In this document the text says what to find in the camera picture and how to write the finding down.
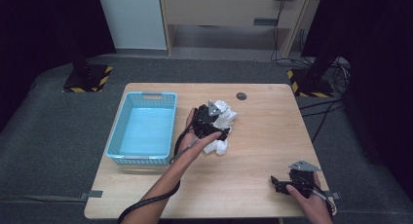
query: black curtain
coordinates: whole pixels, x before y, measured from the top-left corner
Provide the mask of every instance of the black curtain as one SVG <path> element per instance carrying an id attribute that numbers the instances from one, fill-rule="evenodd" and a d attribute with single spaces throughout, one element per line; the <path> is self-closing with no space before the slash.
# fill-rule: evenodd
<path id="1" fill-rule="evenodd" d="M 413 201 L 411 0 L 321 0 L 303 56 L 326 55 L 350 63 L 342 99 L 367 157 Z"/>
<path id="2" fill-rule="evenodd" d="M 0 130 L 37 75 L 72 62 L 53 16 L 84 58 L 115 53 L 100 0 L 52 1 L 54 10 L 48 0 L 0 0 Z"/>

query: gray carpet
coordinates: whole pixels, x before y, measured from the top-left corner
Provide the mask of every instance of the gray carpet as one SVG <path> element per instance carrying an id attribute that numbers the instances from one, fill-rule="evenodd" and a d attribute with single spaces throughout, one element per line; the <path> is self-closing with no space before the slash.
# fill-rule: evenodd
<path id="1" fill-rule="evenodd" d="M 127 83 L 289 84 L 289 68 L 272 62 L 112 56 L 95 57 L 90 62 L 113 66 L 102 92 L 64 93 L 62 84 L 71 65 L 49 70 L 36 79 L 20 109 L 0 132 L 0 197 L 78 197 L 91 190 Z M 307 106 L 332 98 L 296 99 L 299 106 Z M 327 105 L 320 105 L 302 113 L 326 108 Z M 321 119 L 322 115 L 304 117 L 310 137 L 316 133 Z M 343 108 L 327 115 L 314 147 L 330 190 L 342 195 L 336 201 L 335 223 L 413 223 L 413 204 L 385 167 L 368 163 Z M 88 220 L 84 208 L 85 204 L 0 202 L 0 223 L 115 223 Z M 286 218 L 284 222 L 308 223 L 304 218 Z"/>

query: hand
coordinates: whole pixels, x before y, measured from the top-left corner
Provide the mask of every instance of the hand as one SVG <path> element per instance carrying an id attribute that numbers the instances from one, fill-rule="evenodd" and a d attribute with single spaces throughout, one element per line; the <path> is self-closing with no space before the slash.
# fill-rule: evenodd
<path id="1" fill-rule="evenodd" d="M 188 117 L 186 118 L 185 129 L 187 129 L 188 126 L 192 123 L 192 119 L 194 118 L 194 114 L 195 114 L 195 109 L 192 108 L 191 111 L 189 112 Z M 198 158 L 198 156 L 201 154 L 203 149 L 205 147 L 207 147 L 207 145 L 209 145 L 211 142 L 216 140 L 220 135 L 221 135 L 221 132 L 218 131 L 218 132 L 212 133 L 212 134 L 210 134 L 210 135 L 208 135 L 204 138 L 198 139 L 197 142 L 194 145 L 192 145 L 191 149 L 187 150 L 183 155 L 189 156 L 190 157 L 190 162 L 192 163 L 193 161 L 195 161 Z M 178 153 L 186 150 L 189 143 L 192 142 L 196 137 L 197 136 L 195 135 L 193 130 L 189 130 L 188 132 L 186 132 L 184 137 L 182 138 L 181 143 L 179 144 Z"/>
<path id="2" fill-rule="evenodd" d="M 319 186 L 319 177 L 314 172 L 314 181 Z M 312 194 L 309 199 L 306 199 L 301 193 L 291 185 L 286 185 L 286 189 L 292 197 L 297 200 L 298 204 L 304 211 L 306 217 L 313 224 L 330 224 L 333 223 L 330 214 L 328 213 L 325 201 L 315 194 Z"/>

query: forearm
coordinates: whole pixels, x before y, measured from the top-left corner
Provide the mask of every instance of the forearm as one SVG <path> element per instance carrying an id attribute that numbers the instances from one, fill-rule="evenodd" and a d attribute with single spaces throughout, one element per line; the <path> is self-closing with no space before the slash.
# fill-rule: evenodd
<path id="1" fill-rule="evenodd" d="M 164 195 L 176 186 L 186 169 L 192 163 L 191 158 L 188 157 L 189 154 L 186 154 L 187 153 L 183 154 L 182 157 L 179 157 L 179 159 L 169 166 L 152 188 L 142 197 L 142 201 Z M 158 223 L 168 200 L 169 199 L 161 200 L 135 209 L 125 217 L 122 223 Z"/>

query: wooden tabletop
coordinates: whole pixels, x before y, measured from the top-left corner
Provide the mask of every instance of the wooden tabletop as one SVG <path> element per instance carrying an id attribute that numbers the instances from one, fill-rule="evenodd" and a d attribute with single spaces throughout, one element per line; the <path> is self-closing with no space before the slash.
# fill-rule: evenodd
<path id="1" fill-rule="evenodd" d="M 238 113 L 223 156 L 202 153 L 169 199 L 163 218 L 242 218 L 303 216 L 291 196 L 277 193 L 270 175 L 289 180 L 289 164 L 304 160 L 319 167 L 291 87 L 283 84 L 128 84 L 124 91 L 174 92 L 177 108 L 174 139 L 185 127 L 192 107 L 223 100 Z M 246 99 L 237 99 L 245 93 Z M 161 175 L 116 165 L 102 156 L 85 216 L 118 218 Z M 322 172 L 321 188 L 328 190 Z"/>

